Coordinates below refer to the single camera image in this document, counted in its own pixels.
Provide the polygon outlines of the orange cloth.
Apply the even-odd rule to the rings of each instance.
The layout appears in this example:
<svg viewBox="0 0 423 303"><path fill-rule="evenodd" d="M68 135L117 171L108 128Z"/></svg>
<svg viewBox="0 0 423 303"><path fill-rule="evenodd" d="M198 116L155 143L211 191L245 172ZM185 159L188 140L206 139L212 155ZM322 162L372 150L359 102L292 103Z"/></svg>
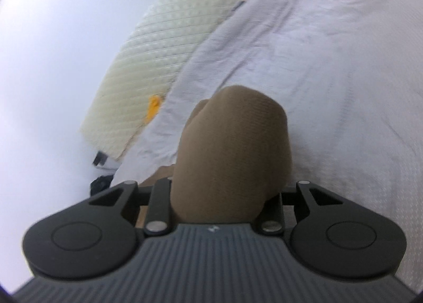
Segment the orange cloth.
<svg viewBox="0 0 423 303"><path fill-rule="evenodd" d="M152 95L148 98L148 106L146 110L146 117L144 122L148 124L155 118L163 103L163 97L160 95Z"/></svg>

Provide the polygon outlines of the brown zip hoodie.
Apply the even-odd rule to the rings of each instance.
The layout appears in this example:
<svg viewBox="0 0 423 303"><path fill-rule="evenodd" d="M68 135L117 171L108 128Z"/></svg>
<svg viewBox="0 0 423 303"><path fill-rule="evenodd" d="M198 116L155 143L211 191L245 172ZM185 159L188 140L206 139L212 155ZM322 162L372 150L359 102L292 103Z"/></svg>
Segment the brown zip hoodie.
<svg viewBox="0 0 423 303"><path fill-rule="evenodd" d="M187 120L172 166L142 186L172 177L171 208L182 223L246 223L286 187L292 172L287 115L261 92L226 87Z"/></svg>

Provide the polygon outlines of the white bed duvet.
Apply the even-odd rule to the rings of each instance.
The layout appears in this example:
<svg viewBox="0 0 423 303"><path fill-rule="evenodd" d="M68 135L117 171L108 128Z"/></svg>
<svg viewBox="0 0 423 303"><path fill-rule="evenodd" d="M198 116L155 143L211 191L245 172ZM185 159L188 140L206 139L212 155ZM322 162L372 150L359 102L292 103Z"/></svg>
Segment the white bed duvet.
<svg viewBox="0 0 423 303"><path fill-rule="evenodd" d="M422 289L422 0L248 0L193 53L114 180L176 161L196 104L243 85L287 113L293 178L396 221Z"/></svg>

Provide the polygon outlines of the cream quilted headboard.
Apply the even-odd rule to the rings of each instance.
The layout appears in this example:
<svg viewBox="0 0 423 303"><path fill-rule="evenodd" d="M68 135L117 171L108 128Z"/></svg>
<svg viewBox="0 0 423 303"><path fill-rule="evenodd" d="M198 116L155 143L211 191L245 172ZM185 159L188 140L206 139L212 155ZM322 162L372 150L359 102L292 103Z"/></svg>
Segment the cream quilted headboard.
<svg viewBox="0 0 423 303"><path fill-rule="evenodd" d="M149 99L165 98L195 49L242 0L156 0L109 66L81 126L120 160L146 126Z"/></svg>

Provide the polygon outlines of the black bracket on wall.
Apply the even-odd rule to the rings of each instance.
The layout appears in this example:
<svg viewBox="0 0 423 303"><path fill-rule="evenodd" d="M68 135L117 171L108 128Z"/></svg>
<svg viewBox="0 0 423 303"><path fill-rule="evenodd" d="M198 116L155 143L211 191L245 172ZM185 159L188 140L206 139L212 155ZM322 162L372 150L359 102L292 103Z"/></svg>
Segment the black bracket on wall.
<svg viewBox="0 0 423 303"><path fill-rule="evenodd" d="M104 154L103 152L99 151L97 152L94 160L93 160L93 166L95 167L103 167L108 159L108 156Z"/></svg>

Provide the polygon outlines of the black clothes pile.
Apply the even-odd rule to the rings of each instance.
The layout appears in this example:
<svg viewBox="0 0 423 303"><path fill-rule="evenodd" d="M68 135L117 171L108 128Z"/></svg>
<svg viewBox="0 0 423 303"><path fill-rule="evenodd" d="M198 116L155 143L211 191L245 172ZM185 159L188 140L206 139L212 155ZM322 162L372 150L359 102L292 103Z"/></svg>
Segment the black clothes pile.
<svg viewBox="0 0 423 303"><path fill-rule="evenodd" d="M111 186L114 175L99 176L90 184L90 196L97 195Z"/></svg>

